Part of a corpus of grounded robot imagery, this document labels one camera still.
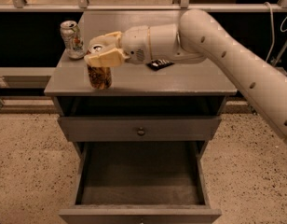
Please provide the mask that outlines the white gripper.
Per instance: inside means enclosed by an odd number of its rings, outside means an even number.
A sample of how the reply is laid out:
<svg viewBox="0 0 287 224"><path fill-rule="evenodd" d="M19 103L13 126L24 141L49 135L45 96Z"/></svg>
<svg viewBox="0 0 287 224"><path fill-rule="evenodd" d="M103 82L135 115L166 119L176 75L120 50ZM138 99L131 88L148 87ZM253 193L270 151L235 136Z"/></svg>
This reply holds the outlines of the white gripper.
<svg viewBox="0 0 287 224"><path fill-rule="evenodd" d="M126 60L128 63L134 64L149 62L148 31L149 27L146 25L136 26L129 28L123 34L116 31L92 38L89 41L91 47L103 49L111 46L114 48L102 53L96 52L86 55L84 57L86 64L91 67L117 67Z"/></svg>

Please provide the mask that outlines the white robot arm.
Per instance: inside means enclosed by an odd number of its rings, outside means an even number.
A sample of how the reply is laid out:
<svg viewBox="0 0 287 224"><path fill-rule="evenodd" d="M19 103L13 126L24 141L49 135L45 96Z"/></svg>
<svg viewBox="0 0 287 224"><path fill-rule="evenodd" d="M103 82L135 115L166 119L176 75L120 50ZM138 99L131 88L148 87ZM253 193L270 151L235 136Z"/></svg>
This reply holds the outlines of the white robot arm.
<svg viewBox="0 0 287 224"><path fill-rule="evenodd" d="M287 144L287 76L242 46L209 13L187 10L175 23L135 26L90 43L100 47L85 56L92 67L210 59Z"/></svg>

